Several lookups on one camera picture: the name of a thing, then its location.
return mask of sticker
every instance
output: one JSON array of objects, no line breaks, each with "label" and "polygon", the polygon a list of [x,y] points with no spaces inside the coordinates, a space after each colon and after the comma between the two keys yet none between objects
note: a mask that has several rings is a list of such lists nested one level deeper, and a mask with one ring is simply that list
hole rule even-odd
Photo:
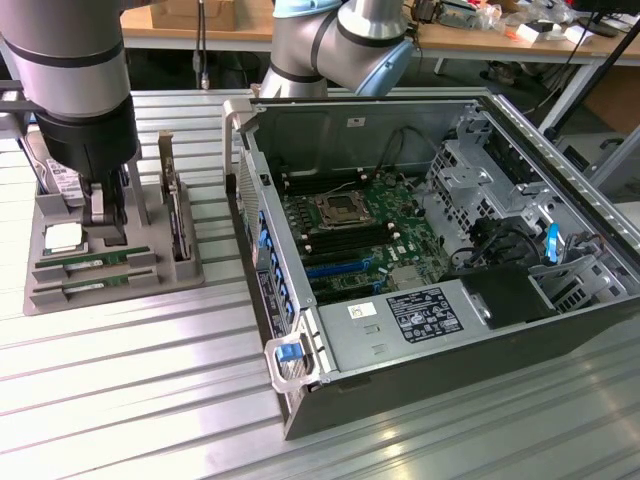
[{"label": "sticker", "polygon": [[49,171],[53,175],[53,181],[56,182],[58,191],[65,200],[74,200],[82,198],[82,188],[78,173],[70,168],[60,165],[52,158],[47,158]]},{"label": "sticker", "polygon": [[104,288],[104,283],[92,283],[91,285],[83,285],[82,287],[70,287],[63,289],[64,293],[80,293],[86,292],[88,290],[97,290],[99,288]]},{"label": "sticker", "polygon": [[347,128],[364,127],[367,119],[365,117],[354,117],[347,119]]},{"label": "sticker", "polygon": [[358,318],[371,317],[376,315],[376,307],[373,306],[373,303],[361,303],[360,305],[351,305],[347,307],[349,310],[349,315],[351,315],[352,320],[356,320]]},{"label": "sticker", "polygon": [[73,272],[75,270],[88,270],[90,268],[101,267],[104,265],[102,260],[91,260],[90,262],[71,263],[64,267],[67,272]]},{"label": "sticker", "polygon": [[439,288],[387,298],[387,303],[404,339],[409,343],[464,330]]}]

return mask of blue pcie slot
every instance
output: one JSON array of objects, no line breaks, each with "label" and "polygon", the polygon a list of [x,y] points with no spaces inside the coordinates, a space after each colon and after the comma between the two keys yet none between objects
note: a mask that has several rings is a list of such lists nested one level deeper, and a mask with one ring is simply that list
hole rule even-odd
[{"label": "blue pcie slot", "polygon": [[334,275],[344,275],[347,273],[366,272],[371,266],[373,257],[365,258],[359,262],[343,263],[341,265],[330,265],[328,267],[308,268],[308,278],[332,277]]}]

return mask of metal handle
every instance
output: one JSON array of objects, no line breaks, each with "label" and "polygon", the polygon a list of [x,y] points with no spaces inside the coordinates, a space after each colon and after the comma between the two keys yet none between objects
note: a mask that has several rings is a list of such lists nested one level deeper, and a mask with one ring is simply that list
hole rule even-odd
[{"label": "metal handle", "polygon": [[284,337],[269,340],[264,347],[264,355],[267,357],[267,366],[269,367],[269,375],[271,376],[271,385],[273,385],[274,390],[278,393],[295,392],[305,385],[310,385],[320,380],[320,371],[317,365],[314,365],[311,373],[302,377],[287,380],[280,374],[280,367],[276,360],[277,348],[291,343],[301,343],[303,337],[303,333],[294,332]]}]

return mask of black cable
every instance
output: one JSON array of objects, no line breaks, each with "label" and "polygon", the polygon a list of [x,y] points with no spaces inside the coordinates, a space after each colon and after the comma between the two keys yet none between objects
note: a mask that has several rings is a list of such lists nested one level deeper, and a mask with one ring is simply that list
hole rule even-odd
[{"label": "black cable", "polygon": [[196,89],[200,89],[200,83],[202,80],[200,77],[202,73],[202,57],[200,56],[200,39],[201,39],[200,27],[202,25],[202,20],[201,20],[201,11],[200,11],[200,1],[199,0],[195,0],[195,1],[198,6],[198,27],[196,31],[196,49],[193,52],[193,59],[191,63],[193,66],[193,71],[195,72],[195,76],[196,76]]},{"label": "black cable", "polygon": [[207,63],[207,14],[205,12],[204,2],[200,3],[200,9],[202,11],[202,49],[204,50],[203,71],[209,75],[209,67]]},{"label": "black cable", "polygon": [[[591,12],[591,16],[589,17],[589,22],[587,23],[587,26],[582,30],[582,35],[580,36],[580,40],[578,41],[578,43],[576,43],[575,48],[571,52],[571,55],[569,55],[569,58],[564,63],[564,65],[560,68],[560,70],[558,70],[558,72],[556,72],[554,74],[556,79],[549,86],[549,92],[551,93],[551,95],[553,95],[555,93],[555,91],[560,87],[560,82],[562,81],[562,77],[564,76],[564,74],[567,72],[567,69],[571,65],[571,60],[573,60],[573,57],[575,57],[575,55],[576,55],[576,53],[578,51],[578,48],[580,48],[580,45],[582,44],[582,41],[584,40],[584,37],[587,34],[587,30],[591,26],[591,22],[593,22],[593,18],[595,17],[595,14],[596,14],[595,11]],[[538,111],[538,109],[541,106],[543,106],[548,100],[549,100],[549,96],[548,96],[548,94],[545,94],[545,97],[540,99],[540,101],[538,102],[538,104],[535,107],[533,107],[532,109],[528,110],[528,112],[529,112],[528,114],[529,115],[533,115],[534,113],[536,113]]]},{"label": "black cable", "polygon": [[420,22],[410,23],[409,28],[407,28],[407,35],[411,38],[411,43],[413,46],[420,51],[420,60],[418,61],[418,72],[416,73],[416,77],[420,77],[420,73],[422,72],[422,62],[424,60],[424,51],[420,47]]},{"label": "black cable", "polygon": [[486,240],[477,250],[471,247],[464,247],[456,250],[455,252],[453,252],[453,255],[451,255],[451,258],[449,259],[450,264],[453,265],[453,257],[456,256],[458,253],[473,252],[473,254],[469,258],[467,258],[462,262],[462,264],[465,267],[472,267],[475,263],[478,262],[478,260],[480,260],[480,258],[482,258],[482,255],[484,255],[486,251],[489,250],[489,248],[491,248],[491,246],[501,238],[502,234],[504,233],[512,233],[514,235],[518,235],[519,237],[523,238],[526,241],[527,246],[531,249],[531,252],[537,257],[538,264],[542,264],[543,259],[542,259],[542,256],[540,255],[540,251],[538,250],[538,247],[533,242],[531,237],[529,237],[529,235],[527,235],[526,233],[520,230],[516,230],[515,228],[500,229],[498,233],[495,233],[494,235],[489,237],[489,239]]},{"label": "black cable", "polygon": [[406,132],[413,132],[425,142],[425,145],[428,143],[427,140],[424,138],[424,135],[422,134],[422,132],[418,130],[416,127],[412,127],[411,125],[405,125],[403,127],[396,128],[395,130],[393,130],[393,132],[391,132],[391,135],[389,135],[389,138],[387,139],[387,143],[385,144],[384,149],[382,150],[382,155],[380,156],[380,160],[378,160],[376,167],[373,169],[373,172],[371,172],[372,180],[376,177],[378,172],[380,172],[380,170],[384,166],[384,162],[389,156],[389,152],[391,151],[391,146],[393,145],[394,140],[398,135],[400,135],[400,148],[398,148],[398,153],[395,155],[393,162],[390,165],[390,166],[395,166],[396,162],[398,161],[398,157],[404,151]]},{"label": "black cable", "polygon": [[538,250],[538,247],[536,246],[536,244],[533,243],[533,240],[531,240],[531,237],[529,235],[527,235],[526,233],[524,233],[524,232],[522,232],[520,230],[516,230],[515,228],[506,228],[503,231],[504,232],[508,232],[508,233],[513,233],[513,234],[518,235],[519,237],[523,238],[527,242],[527,245],[531,249],[531,252],[536,257],[538,257],[538,264],[542,263],[542,257],[540,256],[540,251]]},{"label": "black cable", "polygon": [[376,165],[376,167],[373,169],[373,172],[371,172],[371,179],[373,180],[376,175],[378,174],[378,172],[380,171],[380,169],[382,168],[382,166],[384,165],[384,161],[386,160],[388,154],[389,154],[389,150],[391,148],[391,145],[393,144],[393,141],[395,140],[396,136],[400,135],[400,152],[402,152],[402,147],[403,147],[403,136],[402,136],[402,128],[396,128],[393,132],[391,132],[391,135],[389,135],[389,138],[387,139],[387,143],[384,146],[384,149],[382,150],[382,155],[380,155],[380,159],[378,160],[378,163]]}]

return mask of aluminum workbench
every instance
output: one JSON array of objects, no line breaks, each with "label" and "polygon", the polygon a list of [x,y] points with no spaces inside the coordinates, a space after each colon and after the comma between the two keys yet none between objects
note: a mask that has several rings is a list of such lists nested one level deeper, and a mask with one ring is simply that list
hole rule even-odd
[{"label": "aluminum workbench", "polygon": [[222,187],[229,95],[249,93],[134,96],[143,180],[160,168],[157,132],[175,132],[205,263],[196,290],[23,317],[35,179],[0,143],[0,478],[640,476],[640,321],[567,357],[284,442]]}]

